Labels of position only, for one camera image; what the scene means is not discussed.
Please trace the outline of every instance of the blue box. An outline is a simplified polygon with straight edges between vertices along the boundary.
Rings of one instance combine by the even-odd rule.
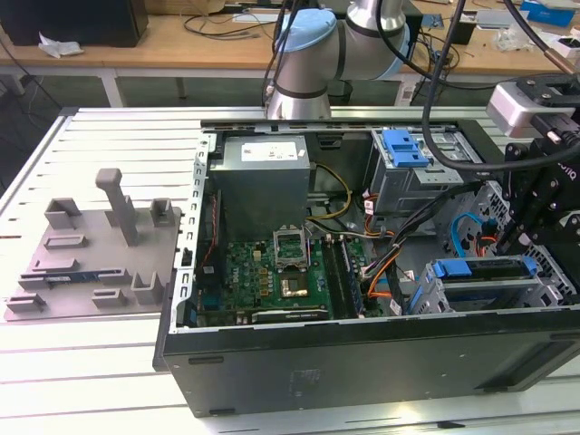
[[[520,11],[529,11],[527,19],[551,25],[567,27],[574,17],[573,9],[549,9],[538,2],[524,0]]]

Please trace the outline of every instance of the slotted aluminum surface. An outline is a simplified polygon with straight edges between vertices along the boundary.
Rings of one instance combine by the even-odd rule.
[[[417,121],[421,108],[333,114]],[[433,115],[475,119],[500,148],[508,143],[481,108],[443,108]],[[261,118],[252,108],[86,109],[59,118],[0,199],[0,295],[14,290],[44,231],[50,198],[73,196],[80,208],[106,208],[94,176],[99,168],[118,167],[135,207],[169,197],[186,208],[200,120]],[[437,421],[466,425],[453,430],[458,435],[580,428],[580,359],[522,393],[196,420],[171,375],[151,368],[158,323],[157,314],[145,314],[0,324],[0,433],[439,433]]]

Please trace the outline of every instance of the black bracket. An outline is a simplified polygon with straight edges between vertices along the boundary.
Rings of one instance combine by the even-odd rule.
[[[580,107],[580,80],[575,75],[522,77],[516,85],[530,100],[546,107]]]

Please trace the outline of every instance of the sticker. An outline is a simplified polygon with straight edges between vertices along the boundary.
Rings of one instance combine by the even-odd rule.
[[[374,203],[368,199],[365,200],[364,201],[364,213],[372,216],[373,211],[374,211]]]
[[[298,160],[294,142],[259,142],[242,145],[242,161]]]
[[[405,277],[399,279],[400,282],[408,283],[410,281],[412,282],[415,281],[415,272],[413,272],[412,270],[405,270],[403,273],[405,274]]]
[[[391,311],[395,313],[395,315],[401,315],[402,313],[401,306],[397,304],[394,299],[391,299],[389,307],[391,308]]]
[[[44,281],[47,283],[68,283],[71,278],[69,276],[47,276]]]

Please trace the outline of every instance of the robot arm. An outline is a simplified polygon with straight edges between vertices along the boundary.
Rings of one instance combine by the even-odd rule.
[[[410,36],[401,4],[402,0],[383,1],[382,20],[392,43],[407,53]],[[346,20],[319,9],[297,13],[283,45],[278,76],[269,89],[268,119],[328,119],[330,80],[382,80],[399,71],[401,61],[377,31],[377,7],[377,0],[356,0]]]

